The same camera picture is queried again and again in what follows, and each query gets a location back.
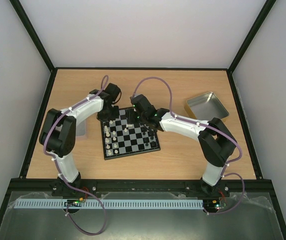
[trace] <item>white wall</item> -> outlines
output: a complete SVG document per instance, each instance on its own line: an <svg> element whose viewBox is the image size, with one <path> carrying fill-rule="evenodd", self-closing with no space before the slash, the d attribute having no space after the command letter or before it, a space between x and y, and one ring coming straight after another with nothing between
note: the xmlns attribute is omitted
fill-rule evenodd
<svg viewBox="0 0 286 240"><path fill-rule="evenodd" d="M56 67L228 68L265 0L21 0Z"/></svg>
<svg viewBox="0 0 286 240"><path fill-rule="evenodd" d="M276 1L234 72L263 176L286 221L286 1Z"/></svg>
<svg viewBox="0 0 286 240"><path fill-rule="evenodd" d="M10 1L0 0L0 206L19 176L49 75Z"/></svg>

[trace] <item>wooden table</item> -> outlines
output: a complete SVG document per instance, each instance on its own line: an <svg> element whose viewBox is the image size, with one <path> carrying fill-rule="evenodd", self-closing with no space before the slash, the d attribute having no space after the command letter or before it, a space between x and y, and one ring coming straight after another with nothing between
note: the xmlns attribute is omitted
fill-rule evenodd
<svg viewBox="0 0 286 240"><path fill-rule="evenodd" d="M163 78L173 92L173 111L188 116L184 103L194 96L214 92L228 110L225 124L243 150L243 158L231 163L226 173L239 173L244 179L255 179L252 162L242 131L236 105L225 71L203 70L101 70L59 69L46 112L63 109L82 100L89 91L99 89L102 77L109 75L109 82L122 90L120 108L131 106L130 96L138 82L146 77ZM158 80L144 82L137 91L144 94L157 109L169 108L169 92ZM173 132L158 131L161 151L104 160L100 122L92 115L87 119L87 138L78 139L73 149L74 161L83 179L131 179L131 180L194 180L200 179L207 161L200 144ZM27 178L57 177L51 158L42 152L37 141ZM236 149L232 157L239 155Z"/></svg>

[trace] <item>black metal frame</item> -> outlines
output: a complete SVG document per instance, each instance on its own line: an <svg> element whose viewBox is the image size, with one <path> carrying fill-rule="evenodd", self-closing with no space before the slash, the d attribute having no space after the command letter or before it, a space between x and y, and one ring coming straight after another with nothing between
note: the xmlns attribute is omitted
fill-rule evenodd
<svg viewBox="0 0 286 240"><path fill-rule="evenodd" d="M273 7L276 0L266 0L262 10L257 16L253 26L251 27L249 33L247 34L243 44L238 50L234 60L232 61L230 67L226 68L148 68L148 67L54 67L52 64L41 40L39 39L36 31L34 30L27 14L25 13L19 0L9 0L13 5L17 15L21 19L25 29L33 40L36 48L38 49L41 57L43 58L45 64L47 65L49 71L51 72L49 81L46 87L46 91L41 103L40 110L37 115L36 123L32 132L32 136L28 145L26 156L24 158L23 166L20 171L20 177L14 178L10 181L7 192L5 194L3 203L0 208L0 226L5 214L7 205L10 200L10 195L12 192L49 192L52 191L50 185L55 181L55 179L26 179L27 172L30 166L32 154L37 142L37 138L41 129L43 117L48 105L48 101L51 95L52 87L56 78L57 71L59 69L101 69L101 70L169 70L169 71L226 71L229 84L232 90L234 101L236 104L236 109L239 115L241 126L244 132L244 137L247 143L249 155L254 168L256 180L245 180L245 188L247 192L255 193L269 193L272 200L273 207L276 211L276 216L283 234L284 239L286 239L286 223L284 221L281 208L274 191L274 187L271 180L263 179L258 158L255 153L253 142L250 136L247 121L243 112L241 101L237 92L237 88L233 79L233 72L254 39L256 33L264 22L265 18L269 14L271 8ZM81 185L87 186L93 194L98 192L132 192L132 191L160 191L160 192L175 192L186 194L188 197L198 197L199 199L207 200L216 198L217 196L208 197L200 191L200 180L98 180L98 179L82 179ZM230 192L241 192L242 183L240 180L222 180L220 182L220 188L223 190L228 187Z"/></svg>

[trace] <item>chessboard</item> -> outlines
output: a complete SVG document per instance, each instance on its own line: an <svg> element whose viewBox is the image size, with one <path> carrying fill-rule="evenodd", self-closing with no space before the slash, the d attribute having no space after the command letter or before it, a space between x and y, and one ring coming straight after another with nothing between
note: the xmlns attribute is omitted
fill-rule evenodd
<svg viewBox="0 0 286 240"><path fill-rule="evenodd" d="M141 123L128 124L126 110L132 108L120 108L115 121L101 122L105 160L161 150L156 131Z"/></svg>

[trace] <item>gray wall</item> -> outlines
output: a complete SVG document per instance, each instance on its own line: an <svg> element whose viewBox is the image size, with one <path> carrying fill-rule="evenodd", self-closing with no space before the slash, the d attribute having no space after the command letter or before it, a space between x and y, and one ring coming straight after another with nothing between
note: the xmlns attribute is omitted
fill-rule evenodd
<svg viewBox="0 0 286 240"><path fill-rule="evenodd" d="M21 0L59 67L227 68L264 2Z"/></svg>
<svg viewBox="0 0 286 240"><path fill-rule="evenodd" d="M262 172L286 221L286 1L276 1L234 73Z"/></svg>
<svg viewBox="0 0 286 240"><path fill-rule="evenodd" d="M0 0L0 206L19 176L49 75L10 1Z"/></svg>

